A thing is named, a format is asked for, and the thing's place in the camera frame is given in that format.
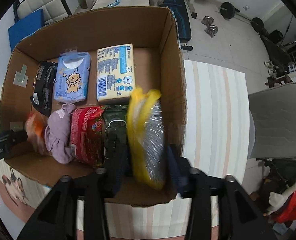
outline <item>cardboard box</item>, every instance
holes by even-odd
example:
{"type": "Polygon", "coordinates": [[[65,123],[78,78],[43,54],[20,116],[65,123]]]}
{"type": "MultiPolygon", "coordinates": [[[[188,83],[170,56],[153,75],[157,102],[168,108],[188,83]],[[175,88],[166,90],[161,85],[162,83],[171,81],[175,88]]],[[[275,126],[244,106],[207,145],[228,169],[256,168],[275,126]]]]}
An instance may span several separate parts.
{"type": "MultiPolygon", "coordinates": [[[[77,47],[89,52],[91,66],[87,100],[77,108],[97,105],[96,55],[97,49],[131,43],[134,46],[136,85],[144,92],[160,89],[165,136],[170,143],[183,145],[187,123],[186,82],[183,59],[178,44],[175,19],[168,8],[115,7],[101,8],[66,17],[47,25],[17,44],[10,58],[0,102],[0,131],[10,123],[25,122],[33,111],[29,97],[39,60],[54,60],[65,49],[77,47]],[[14,85],[16,71],[25,64],[27,86],[14,85]]],[[[53,101],[52,111],[61,107],[53,101]]],[[[73,178],[93,171],[86,164],[71,162],[63,165],[50,156],[34,153],[29,143],[12,149],[6,162],[23,175],[47,186],[53,186],[63,175],[73,178]]],[[[124,178],[121,190],[110,202],[150,206],[167,203],[176,196],[170,179],[161,191],[139,184],[134,178],[124,178]]]]}

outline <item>purple cloth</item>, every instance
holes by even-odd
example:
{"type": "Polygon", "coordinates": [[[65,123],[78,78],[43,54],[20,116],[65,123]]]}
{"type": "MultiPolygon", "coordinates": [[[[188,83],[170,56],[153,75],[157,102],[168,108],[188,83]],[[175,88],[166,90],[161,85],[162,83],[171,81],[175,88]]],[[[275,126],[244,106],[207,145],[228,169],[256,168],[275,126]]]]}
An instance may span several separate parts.
{"type": "Polygon", "coordinates": [[[61,109],[53,112],[45,130],[46,148],[59,163],[65,164],[74,159],[69,144],[71,113],[75,110],[71,103],[63,104],[61,109]]]}

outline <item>white chair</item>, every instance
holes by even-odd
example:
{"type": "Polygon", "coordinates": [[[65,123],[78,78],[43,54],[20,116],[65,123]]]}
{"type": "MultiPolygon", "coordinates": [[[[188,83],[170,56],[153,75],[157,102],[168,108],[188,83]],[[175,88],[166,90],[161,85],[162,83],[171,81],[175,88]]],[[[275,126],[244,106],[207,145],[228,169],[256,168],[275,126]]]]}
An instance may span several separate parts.
{"type": "Polygon", "coordinates": [[[52,23],[72,15],[66,0],[23,0],[16,5],[15,17],[24,18],[28,14],[42,9],[45,24],[52,23]]]}

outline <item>yellow bag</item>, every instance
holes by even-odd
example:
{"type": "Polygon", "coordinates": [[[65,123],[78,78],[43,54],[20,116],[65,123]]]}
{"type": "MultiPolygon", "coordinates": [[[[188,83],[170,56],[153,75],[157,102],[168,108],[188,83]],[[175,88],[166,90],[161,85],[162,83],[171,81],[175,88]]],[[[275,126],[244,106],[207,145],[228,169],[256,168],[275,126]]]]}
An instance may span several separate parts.
{"type": "Polygon", "coordinates": [[[134,177],[154,189],[162,189],[165,181],[160,97],[159,90],[143,94],[141,88],[136,88],[126,117],[134,177]]]}

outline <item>black bag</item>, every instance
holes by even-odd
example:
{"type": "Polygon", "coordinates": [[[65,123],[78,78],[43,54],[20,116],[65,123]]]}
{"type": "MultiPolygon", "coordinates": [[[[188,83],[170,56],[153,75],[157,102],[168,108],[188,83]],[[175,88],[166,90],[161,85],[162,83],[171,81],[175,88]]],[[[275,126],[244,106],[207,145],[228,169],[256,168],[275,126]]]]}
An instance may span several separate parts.
{"type": "Polygon", "coordinates": [[[34,93],[30,96],[33,107],[43,115],[50,116],[52,108],[52,90],[57,72],[57,63],[40,61],[34,80],[34,93]]]}

